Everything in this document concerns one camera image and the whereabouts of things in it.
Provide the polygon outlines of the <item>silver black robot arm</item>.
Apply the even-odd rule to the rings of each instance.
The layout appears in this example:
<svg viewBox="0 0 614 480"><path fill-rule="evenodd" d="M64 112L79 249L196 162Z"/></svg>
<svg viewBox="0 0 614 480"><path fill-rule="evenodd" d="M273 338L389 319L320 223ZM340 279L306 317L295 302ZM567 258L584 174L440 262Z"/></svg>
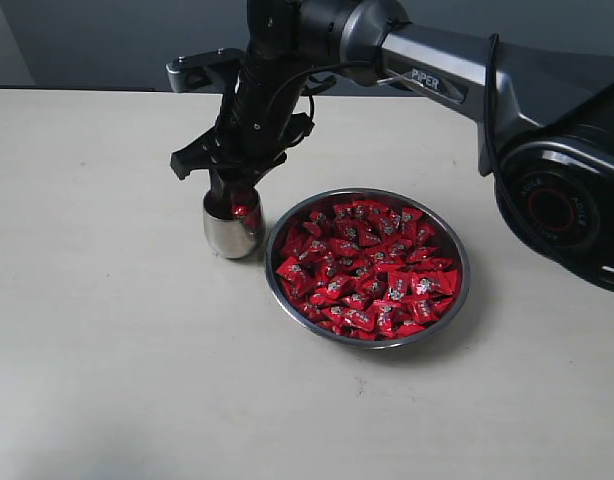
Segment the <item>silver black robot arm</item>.
<svg viewBox="0 0 614 480"><path fill-rule="evenodd" d="M257 183L312 131L300 97L338 77L421 94L475 122L481 175L528 247L614 292L614 57L560 53L413 24L396 1L251 1L245 50L181 57L177 93L214 86L212 128L174 152L179 178L209 174L206 238L228 259L265 229Z"/></svg>

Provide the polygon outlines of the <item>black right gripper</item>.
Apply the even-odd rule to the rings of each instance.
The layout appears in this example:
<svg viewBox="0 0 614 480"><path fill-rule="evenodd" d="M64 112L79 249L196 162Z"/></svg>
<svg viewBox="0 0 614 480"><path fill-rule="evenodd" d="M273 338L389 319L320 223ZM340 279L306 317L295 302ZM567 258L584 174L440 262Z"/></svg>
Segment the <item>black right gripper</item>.
<svg viewBox="0 0 614 480"><path fill-rule="evenodd" d="M234 89L221 93L214 126L171 154L170 166L181 180L210 170L210 210L231 209L224 169L236 173L235 189L254 190L284 160L289 145L313 127L308 115L293 113L309 68L292 56L265 59L254 49L244 51Z"/></svg>

